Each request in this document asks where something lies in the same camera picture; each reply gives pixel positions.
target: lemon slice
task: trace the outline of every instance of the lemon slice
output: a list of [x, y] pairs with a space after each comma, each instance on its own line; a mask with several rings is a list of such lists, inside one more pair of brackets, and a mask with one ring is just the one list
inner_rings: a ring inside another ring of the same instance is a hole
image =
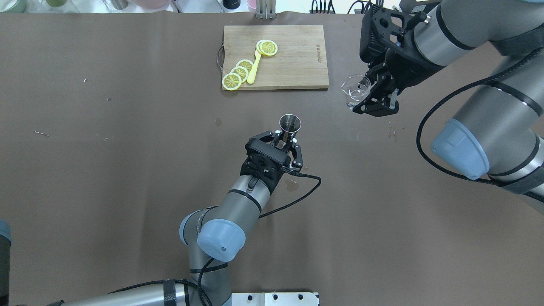
[[234, 72], [231, 72], [223, 77], [222, 84], [223, 88], [226, 90], [236, 90], [242, 85], [242, 77]]
[[242, 59], [241, 61], [236, 63], [235, 67], [242, 66], [246, 68], [248, 71], [251, 71], [251, 68], [253, 68], [253, 62], [248, 59]]
[[277, 44], [271, 40], [265, 40], [259, 45], [261, 54], [266, 56], [273, 56], [277, 53]]
[[248, 79], [249, 71], [245, 67], [236, 66], [232, 68], [231, 72], [239, 75], [242, 78], [242, 83], [244, 83]]
[[263, 53], [263, 52], [261, 51], [261, 43], [263, 43], [263, 42], [265, 42], [265, 41], [267, 41], [267, 39], [261, 39], [260, 41], [258, 41], [258, 42], [255, 44], [255, 49], [257, 49], [257, 51], [258, 51], [259, 53], [261, 53], [261, 54]]

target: metal stand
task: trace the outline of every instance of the metal stand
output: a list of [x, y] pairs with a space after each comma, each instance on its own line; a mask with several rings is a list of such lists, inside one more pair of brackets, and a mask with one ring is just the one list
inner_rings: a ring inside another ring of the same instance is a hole
[[276, 0], [257, 0], [257, 19], [276, 19]]

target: glass beaker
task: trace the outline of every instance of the glass beaker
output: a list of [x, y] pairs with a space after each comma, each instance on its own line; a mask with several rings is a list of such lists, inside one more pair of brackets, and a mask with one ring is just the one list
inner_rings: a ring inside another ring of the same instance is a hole
[[345, 103], [353, 110], [370, 93], [370, 80], [364, 75], [352, 75], [345, 79], [341, 88], [345, 93]]

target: bolt hole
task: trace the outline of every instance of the bolt hole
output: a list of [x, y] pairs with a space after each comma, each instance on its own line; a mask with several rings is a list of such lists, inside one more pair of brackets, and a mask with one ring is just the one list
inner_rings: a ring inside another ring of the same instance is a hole
[[383, 18], [380, 19], [380, 24], [381, 24], [381, 26], [384, 27], [384, 28], [389, 27], [389, 22], [388, 22], [387, 20], [383, 19]]

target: clear glass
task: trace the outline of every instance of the clear glass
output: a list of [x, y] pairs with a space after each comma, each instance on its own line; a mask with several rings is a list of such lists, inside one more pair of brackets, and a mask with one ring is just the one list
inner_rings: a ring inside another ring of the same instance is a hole
[[341, 88], [345, 93], [345, 103], [353, 110], [370, 92], [370, 80], [364, 75], [352, 75], [345, 79]]
[[102, 3], [110, 13], [122, 13], [129, 6], [128, 0], [102, 0]]

